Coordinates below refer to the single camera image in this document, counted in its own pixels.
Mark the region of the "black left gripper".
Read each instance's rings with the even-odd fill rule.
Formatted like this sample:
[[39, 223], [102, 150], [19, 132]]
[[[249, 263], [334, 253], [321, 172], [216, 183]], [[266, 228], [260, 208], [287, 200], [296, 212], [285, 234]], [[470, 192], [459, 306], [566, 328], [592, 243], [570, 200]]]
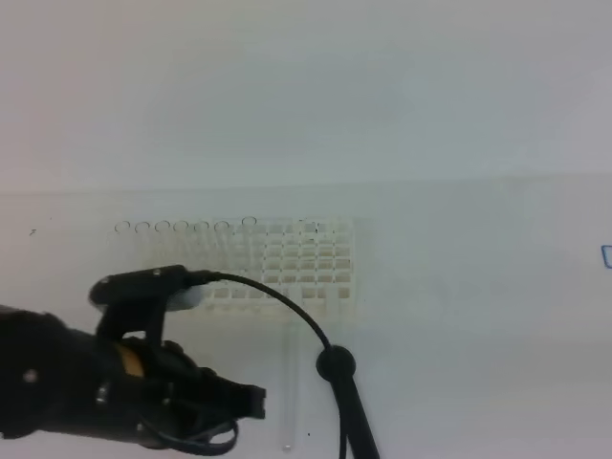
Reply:
[[115, 346], [119, 368], [100, 381], [95, 407], [121, 432], [148, 449], [223, 449], [225, 415], [266, 418], [266, 389], [220, 377], [167, 341], [150, 348], [142, 339]]

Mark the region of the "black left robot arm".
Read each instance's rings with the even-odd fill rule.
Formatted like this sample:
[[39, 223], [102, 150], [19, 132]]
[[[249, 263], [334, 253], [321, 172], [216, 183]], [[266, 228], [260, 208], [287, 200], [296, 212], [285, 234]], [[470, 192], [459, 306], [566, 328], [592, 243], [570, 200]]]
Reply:
[[176, 342], [90, 335], [50, 314], [1, 310], [1, 436], [38, 431], [219, 456], [265, 389], [200, 367]]

